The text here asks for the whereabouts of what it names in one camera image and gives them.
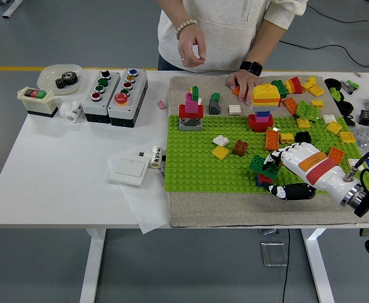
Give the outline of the person's right hand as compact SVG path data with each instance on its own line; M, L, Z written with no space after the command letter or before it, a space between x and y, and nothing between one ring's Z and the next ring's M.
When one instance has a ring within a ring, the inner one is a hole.
M178 51L183 66L194 68L203 65L206 60L206 38L204 32L191 24L181 30Z

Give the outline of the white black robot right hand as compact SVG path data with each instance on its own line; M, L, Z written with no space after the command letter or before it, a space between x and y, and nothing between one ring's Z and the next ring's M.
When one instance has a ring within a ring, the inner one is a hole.
M346 173L310 143L293 143L273 151L264 161L263 170L283 164L302 179L302 183L275 186L264 182L262 186L283 200L312 199L315 192L325 191L340 205L348 205L363 188L358 179L345 181Z

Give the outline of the person's left hand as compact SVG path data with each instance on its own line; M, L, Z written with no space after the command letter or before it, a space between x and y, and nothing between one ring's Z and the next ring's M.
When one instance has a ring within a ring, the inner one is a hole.
M261 84L261 79L258 76L246 70L231 73L226 81L226 85L230 90L239 86L238 101L243 102L245 105L251 105L253 89Z

